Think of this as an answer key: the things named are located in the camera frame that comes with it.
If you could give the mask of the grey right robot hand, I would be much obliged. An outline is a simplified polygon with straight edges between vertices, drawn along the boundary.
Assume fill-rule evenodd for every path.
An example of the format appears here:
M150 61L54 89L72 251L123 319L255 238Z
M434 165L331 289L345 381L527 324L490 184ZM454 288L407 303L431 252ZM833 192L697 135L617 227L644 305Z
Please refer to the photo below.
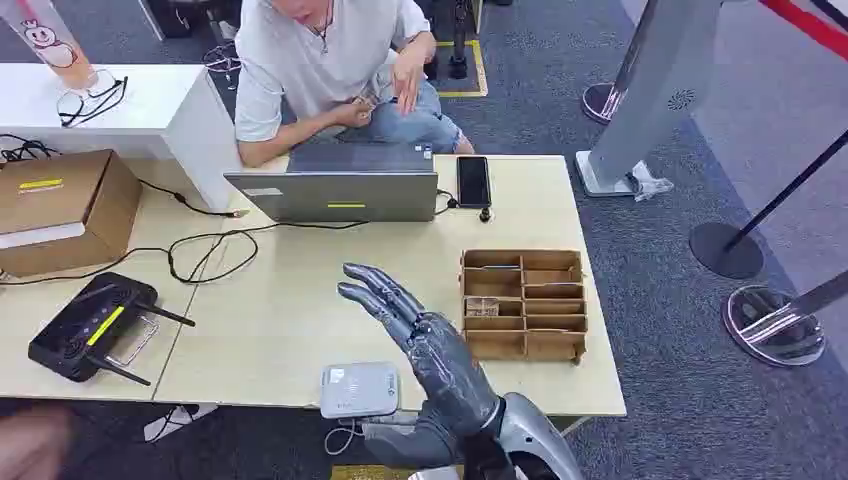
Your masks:
M391 468L434 469L464 458L465 441L481 432L500 397L452 323L427 309L381 269L345 263L338 293L378 321L407 358L426 393L407 433L389 426L363 430L366 448Z

